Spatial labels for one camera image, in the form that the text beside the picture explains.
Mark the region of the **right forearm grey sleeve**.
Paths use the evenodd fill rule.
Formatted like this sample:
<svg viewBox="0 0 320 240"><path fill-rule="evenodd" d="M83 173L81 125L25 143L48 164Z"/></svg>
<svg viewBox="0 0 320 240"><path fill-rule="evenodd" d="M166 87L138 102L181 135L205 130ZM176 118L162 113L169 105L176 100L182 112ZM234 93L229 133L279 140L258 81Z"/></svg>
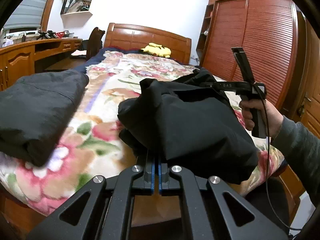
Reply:
<svg viewBox="0 0 320 240"><path fill-rule="evenodd" d="M319 139L301 122L283 117L277 136L272 139L272 146L285 157L303 184L314 206L319 206Z"/></svg>

